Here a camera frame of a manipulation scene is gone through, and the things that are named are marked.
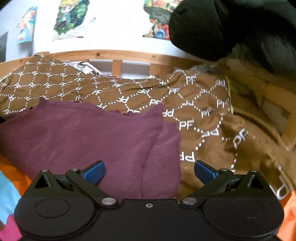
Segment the wooden bed frame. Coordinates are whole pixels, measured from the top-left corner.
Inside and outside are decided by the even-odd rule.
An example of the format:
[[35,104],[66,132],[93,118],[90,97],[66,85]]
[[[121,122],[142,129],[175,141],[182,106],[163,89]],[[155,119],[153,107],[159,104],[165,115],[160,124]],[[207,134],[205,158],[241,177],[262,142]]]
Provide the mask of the wooden bed frame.
[[[111,60],[111,73],[114,76],[121,75],[123,61],[149,63],[150,75],[168,74],[175,67],[187,69],[204,63],[200,59],[190,60],[169,55],[122,50],[44,52],[44,55],[60,61]],[[268,99],[289,113],[287,125],[281,137],[287,150],[293,150],[295,147],[295,81],[272,75],[264,69],[254,67],[246,62],[241,63],[237,59],[228,59],[224,64],[215,63],[215,66],[221,70],[222,74],[248,86],[255,93],[259,106],[262,106],[264,99]]]

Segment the maroon long-sleeve shirt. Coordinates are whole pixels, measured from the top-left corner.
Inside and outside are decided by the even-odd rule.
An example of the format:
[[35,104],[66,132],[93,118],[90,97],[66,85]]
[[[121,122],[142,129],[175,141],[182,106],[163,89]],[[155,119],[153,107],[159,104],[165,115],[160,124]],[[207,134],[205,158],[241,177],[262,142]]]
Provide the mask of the maroon long-sleeve shirt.
[[63,174],[101,160],[97,187],[115,198],[173,198],[181,179],[180,134],[163,106],[145,113],[41,99],[1,124],[1,153],[30,178]]

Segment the blue wall poster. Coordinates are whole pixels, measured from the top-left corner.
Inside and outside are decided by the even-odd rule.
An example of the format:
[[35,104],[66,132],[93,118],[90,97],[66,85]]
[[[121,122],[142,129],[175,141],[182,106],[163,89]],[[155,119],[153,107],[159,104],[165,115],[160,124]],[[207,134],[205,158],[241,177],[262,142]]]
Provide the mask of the blue wall poster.
[[37,6],[29,8],[19,21],[17,25],[17,28],[20,29],[20,33],[17,36],[18,44],[33,41],[37,9]]

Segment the black garment on bed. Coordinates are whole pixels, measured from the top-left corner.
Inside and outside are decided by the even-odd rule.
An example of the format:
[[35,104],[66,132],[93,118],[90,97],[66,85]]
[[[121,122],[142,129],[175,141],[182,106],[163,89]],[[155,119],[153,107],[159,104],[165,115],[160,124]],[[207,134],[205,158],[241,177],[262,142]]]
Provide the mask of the black garment on bed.
[[169,32],[195,57],[218,61],[240,47],[268,72],[295,77],[295,1],[182,1]]

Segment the colourful wall poster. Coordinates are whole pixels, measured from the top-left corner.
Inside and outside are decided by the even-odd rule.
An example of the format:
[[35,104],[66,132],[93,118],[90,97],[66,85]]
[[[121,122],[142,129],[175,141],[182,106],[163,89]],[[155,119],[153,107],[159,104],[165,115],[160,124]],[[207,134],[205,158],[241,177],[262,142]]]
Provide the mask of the colourful wall poster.
[[173,11],[180,5],[182,0],[147,0],[144,1],[144,11],[149,15],[152,26],[145,38],[170,40],[169,21]]

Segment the green cartoon wall poster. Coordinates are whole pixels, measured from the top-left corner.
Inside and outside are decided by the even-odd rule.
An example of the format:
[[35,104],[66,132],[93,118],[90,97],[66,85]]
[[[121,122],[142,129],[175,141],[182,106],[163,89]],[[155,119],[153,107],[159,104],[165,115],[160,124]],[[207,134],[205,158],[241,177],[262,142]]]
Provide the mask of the green cartoon wall poster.
[[61,1],[58,8],[54,31],[58,39],[74,37],[73,30],[80,27],[88,12],[90,1]]

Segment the brown patterned PF duvet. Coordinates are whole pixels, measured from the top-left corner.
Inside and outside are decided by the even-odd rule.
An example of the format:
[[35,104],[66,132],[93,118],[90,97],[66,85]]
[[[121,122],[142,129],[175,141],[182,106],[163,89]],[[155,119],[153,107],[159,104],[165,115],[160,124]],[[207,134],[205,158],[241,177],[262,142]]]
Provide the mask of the brown patterned PF duvet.
[[226,72],[170,57],[185,69],[151,64],[149,76],[121,77],[120,60],[110,75],[88,60],[62,61],[62,55],[39,54],[1,63],[1,115],[18,113],[39,98],[89,102],[104,110],[145,112],[162,104],[163,115],[181,134],[183,197],[201,187],[193,162],[243,174],[262,172],[284,207],[278,233],[295,240],[295,87],[275,85],[278,77],[229,60]]

